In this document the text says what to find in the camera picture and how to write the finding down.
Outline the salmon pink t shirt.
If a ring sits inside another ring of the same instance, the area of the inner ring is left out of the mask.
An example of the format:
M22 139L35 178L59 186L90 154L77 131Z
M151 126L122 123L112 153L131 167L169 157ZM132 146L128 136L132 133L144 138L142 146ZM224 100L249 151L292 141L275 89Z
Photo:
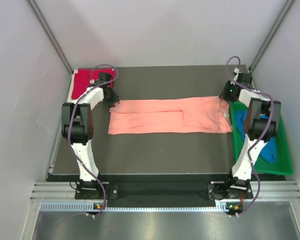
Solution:
M233 131L228 111L218 96L122 100L109 110L108 134L227 134Z

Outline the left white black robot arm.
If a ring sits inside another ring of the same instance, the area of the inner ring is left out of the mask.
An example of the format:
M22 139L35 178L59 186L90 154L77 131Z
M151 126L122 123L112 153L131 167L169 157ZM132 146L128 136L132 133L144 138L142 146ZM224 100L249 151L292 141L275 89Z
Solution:
M120 97L109 86L89 87L77 100L63 103L61 107L61 134L76 157L79 179L88 184L86 192L92 198L99 198L104 191L97 182L99 169L94 160L92 138L94 136L93 109L104 103L114 107Z

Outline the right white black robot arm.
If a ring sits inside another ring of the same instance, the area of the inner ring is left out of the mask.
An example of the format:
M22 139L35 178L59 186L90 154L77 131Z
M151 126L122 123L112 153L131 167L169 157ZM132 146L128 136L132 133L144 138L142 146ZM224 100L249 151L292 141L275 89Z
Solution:
M238 83L226 82L220 96L227 102L240 102L247 108L243 125L245 139L240 155L231 168L223 192L229 198L235 198L248 189L254 165L266 144L279 130L281 103L267 93Z

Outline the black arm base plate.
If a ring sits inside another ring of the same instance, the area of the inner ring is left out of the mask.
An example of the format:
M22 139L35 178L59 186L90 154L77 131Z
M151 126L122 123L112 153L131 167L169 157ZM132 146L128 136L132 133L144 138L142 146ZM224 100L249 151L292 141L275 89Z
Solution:
M150 199L172 197L210 201L223 199L252 199L250 181L235 187L226 174L102 174L107 199L112 201L138 197Z

